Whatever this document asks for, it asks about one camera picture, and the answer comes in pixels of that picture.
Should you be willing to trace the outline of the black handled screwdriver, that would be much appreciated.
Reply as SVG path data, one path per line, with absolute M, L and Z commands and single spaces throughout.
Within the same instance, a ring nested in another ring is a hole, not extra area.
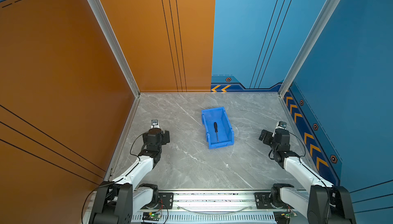
M 219 143 L 220 141 L 219 141 L 219 135 L 218 135 L 218 124 L 217 124 L 217 122 L 214 122 L 213 126 L 214 126 L 215 133 L 216 133 L 217 143 Z

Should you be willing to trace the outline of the aluminium corner post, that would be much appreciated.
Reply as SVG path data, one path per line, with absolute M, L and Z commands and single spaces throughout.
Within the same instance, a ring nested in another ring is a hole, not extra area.
M 113 55 L 115 56 L 120 69 L 136 98 L 140 97 L 140 90 L 136 83 L 136 80 L 132 74 L 130 66 L 126 60 L 126 57 L 122 51 L 122 48 L 119 44 L 119 41 L 115 35 L 115 32 L 111 26 L 111 23 L 108 19 L 108 16 L 104 10 L 104 7 L 100 0 L 87 0 L 91 10 L 94 13 L 94 16 L 107 40 L 108 45 L 110 46 Z
M 283 98 L 341 0 L 326 0 L 278 91 Z

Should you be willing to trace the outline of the left green circuit board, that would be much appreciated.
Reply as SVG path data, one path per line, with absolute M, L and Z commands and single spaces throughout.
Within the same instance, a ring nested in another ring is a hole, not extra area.
M 143 223 L 157 223 L 162 218 L 162 214 L 158 212 L 143 212 L 142 222 Z

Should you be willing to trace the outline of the blue plastic bin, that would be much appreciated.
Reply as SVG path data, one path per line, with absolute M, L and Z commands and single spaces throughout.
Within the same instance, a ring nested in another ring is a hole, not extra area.
M 209 149 L 234 145 L 234 131 L 224 107 L 202 110 L 201 117 Z

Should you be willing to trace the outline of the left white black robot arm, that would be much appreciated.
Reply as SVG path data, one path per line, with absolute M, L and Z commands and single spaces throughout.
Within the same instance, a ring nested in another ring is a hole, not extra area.
M 135 156 L 136 160 L 125 172 L 111 181 L 103 181 L 87 195 L 81 209 L 81 223 L 84 223 L 88 199 L 94 192 L 96 196 L 90 224 L 129 224 L 132 215 L 141 208 L 158 205 L 158 186 L 140 182 L 156 167 L 161 159 L 163 145 L 170 141 L 170 132 L 160 129 L 157 121 L 154 121 L 149 131 L 138 135 L 130 148 L 130 155 Z

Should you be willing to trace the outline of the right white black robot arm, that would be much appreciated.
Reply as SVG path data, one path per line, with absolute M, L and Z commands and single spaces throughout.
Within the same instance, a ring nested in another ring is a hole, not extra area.
M 291 184 L 274 184 L 270 204 L 275 208 L 294 208 L 310 224 L 354 224 L 355 213 L 349 191 L 335 186 L 306 165 L 300 155 L 290 149 L 290 132 L 276 127 L 274 132 L 262 130 L 260 141 L 268 145 L 270 159 L 290 173 L 307 191 L 305 197 Z

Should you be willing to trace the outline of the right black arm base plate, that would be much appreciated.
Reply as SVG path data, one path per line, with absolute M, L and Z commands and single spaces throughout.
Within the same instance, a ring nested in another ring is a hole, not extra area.
M 254 193 L 254 200 L 256 204 L 256 208 L 259 210 L 262 209 L 270 209 L 274 211 L 286 211 L 286 210 L 294 210 L 292 206 L 283 203 L 275 204 L 271 199 L 270 192 L 256 192 Z

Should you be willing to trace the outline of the left aluminium corner post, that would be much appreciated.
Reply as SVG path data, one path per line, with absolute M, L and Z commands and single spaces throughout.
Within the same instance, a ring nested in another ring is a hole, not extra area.
M 111 26 L 111 23 L 108 19 L 108 16 L 104 10 L 104 7 L 100 0 L 87 0 L 91 10 L 94 13 L 94 16 L 107 40 L 108 45 L 110 46 L 113 55 L 115 56 L 120 69 L 136 98 L 140 97 L 140 90 L 136 83 L 136 80 L 132 74 L 130 66 L 126 60 L 126 57 L 122 51 L 122 48 L 119 44 L 119 41 L 115 35 L 115 32 Z

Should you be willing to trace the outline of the white vent grille strip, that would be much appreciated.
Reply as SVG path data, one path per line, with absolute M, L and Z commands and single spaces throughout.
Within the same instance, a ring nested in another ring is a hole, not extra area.
M 170 212 L 159 221 L 143 221 L 142 212 L 132 217 L 131 224 L 276 224 L 273 212 L 243 212 L 232 214 L 195 214 Z

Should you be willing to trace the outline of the aluminium mounting rail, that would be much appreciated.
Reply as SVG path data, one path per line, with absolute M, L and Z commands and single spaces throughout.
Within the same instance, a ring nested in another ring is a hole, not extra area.
M 160 191 L 173 192 L 174 203 L 172 210 L 182 209 L 193 213 L 207 214 L 209 212 L 234 213 L 246 209 L 257 209 L 254 193 L 255 191 L 235 190 L 184 190 L 184 191 Z

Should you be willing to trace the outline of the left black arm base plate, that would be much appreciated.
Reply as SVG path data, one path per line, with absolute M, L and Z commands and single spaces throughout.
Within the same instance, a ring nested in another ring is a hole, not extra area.
M 173 192 L 159 192 L 158 202 L 155 204 L 148 204 L 142 209 L 160 209 L 162 204 L 166 206 L 167 209 L 171 210 L 174 203 L 174 193 Z

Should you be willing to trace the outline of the right aluminium corner post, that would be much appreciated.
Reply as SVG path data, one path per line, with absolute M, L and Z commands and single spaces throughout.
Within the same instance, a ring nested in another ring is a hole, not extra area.
M 278 91 L 283 98 L 341 0 L 326 0 Z

